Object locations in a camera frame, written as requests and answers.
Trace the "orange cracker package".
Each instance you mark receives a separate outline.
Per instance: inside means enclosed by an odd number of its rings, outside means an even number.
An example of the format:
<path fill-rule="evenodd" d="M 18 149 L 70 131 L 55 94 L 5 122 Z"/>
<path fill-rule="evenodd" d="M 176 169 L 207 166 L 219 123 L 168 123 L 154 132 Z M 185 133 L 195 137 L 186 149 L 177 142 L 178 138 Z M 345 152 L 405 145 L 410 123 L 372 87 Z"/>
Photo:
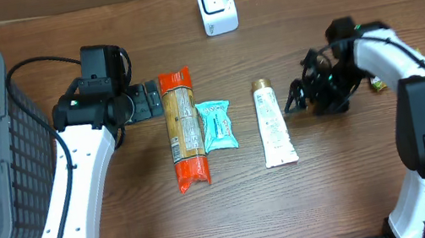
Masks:
<path fill-rule="evenodd" d="M 209 162 L 194 104 L 192 78 L 188 67 L 184 67 L 179 72 L 160 74 L 158 80 L 177 182 L 180 192 L 184 194 L 194 182 L 211 183 Z"/>

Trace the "green yellow drink pouch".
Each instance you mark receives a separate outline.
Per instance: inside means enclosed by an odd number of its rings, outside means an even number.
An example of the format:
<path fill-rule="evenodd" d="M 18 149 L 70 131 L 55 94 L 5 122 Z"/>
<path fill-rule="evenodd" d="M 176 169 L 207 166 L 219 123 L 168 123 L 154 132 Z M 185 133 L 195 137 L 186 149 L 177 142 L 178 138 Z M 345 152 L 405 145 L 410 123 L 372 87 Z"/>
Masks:
<path fill-rule="evenodd" d="M 364 69 L 372 74 L 371 85 L 376 91 L 385 87 L 397 90 L 398 82 L 402 78 L 409 78 L 422 74 L 419 65 L 402 52 L 392 56 L 377 56 L 364 63 Z"/>

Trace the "white cream tube gold cap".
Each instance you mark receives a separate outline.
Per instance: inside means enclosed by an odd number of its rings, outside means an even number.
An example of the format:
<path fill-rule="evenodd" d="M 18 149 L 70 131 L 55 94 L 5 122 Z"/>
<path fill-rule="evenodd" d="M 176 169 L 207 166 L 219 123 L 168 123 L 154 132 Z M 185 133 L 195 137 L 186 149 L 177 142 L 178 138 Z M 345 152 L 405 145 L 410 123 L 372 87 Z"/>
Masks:
<path fill-rule="evenodd" d="M 253 99 L 267 168 L 299 161 L 290 134 L 268 78 L 252 82 Z"/>

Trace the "teal tissue pack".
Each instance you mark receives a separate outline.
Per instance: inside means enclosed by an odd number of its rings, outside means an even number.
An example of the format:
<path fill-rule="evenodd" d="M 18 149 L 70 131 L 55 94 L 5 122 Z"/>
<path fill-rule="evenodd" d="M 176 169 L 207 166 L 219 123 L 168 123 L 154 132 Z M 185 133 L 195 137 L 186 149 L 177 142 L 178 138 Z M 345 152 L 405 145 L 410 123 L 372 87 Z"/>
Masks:
<path fill-rule="evenodd" d="M 214 100 L 198 103 L 195 106 L 204 125 L 206 152 L 239 147 L 239 143 L 232 133 L 231 120 L 228 117 L 229 104 L 230 102 L 227 100 Z"/>

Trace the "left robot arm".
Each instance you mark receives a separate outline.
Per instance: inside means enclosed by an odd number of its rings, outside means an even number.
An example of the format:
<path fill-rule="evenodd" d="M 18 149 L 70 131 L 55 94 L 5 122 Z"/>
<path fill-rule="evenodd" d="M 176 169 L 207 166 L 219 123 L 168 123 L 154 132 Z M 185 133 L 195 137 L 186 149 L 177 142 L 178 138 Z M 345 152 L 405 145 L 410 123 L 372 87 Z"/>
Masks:
<path fill-rule="evenodd" d="M 127 93 L 130 58 L 120 46 L 83 46 L 79 77 L 53 107 L 44 128 L 56 140 L 56 171 L 41 238 L 100 238 L 107 168 L 126 124 L 138 121 Z"/>

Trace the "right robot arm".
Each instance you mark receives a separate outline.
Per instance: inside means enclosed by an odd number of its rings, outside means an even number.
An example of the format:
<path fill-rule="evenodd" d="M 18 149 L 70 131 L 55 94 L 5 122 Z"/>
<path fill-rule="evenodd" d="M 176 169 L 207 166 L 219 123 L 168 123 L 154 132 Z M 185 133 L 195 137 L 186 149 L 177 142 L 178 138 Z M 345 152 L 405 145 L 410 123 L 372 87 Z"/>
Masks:
<path fill-rule="evenodd" d="M 285 110 L 313 107 L 315 115 L 348 111 L 368 77 L 396 93 L 395 147 L 407 168 L 395 209 L 378 238 L 425 238 L 425 56 L 382 21 L 332 21 L 326 46 L 308 50 L 302 76 L 290 84 Z"/>

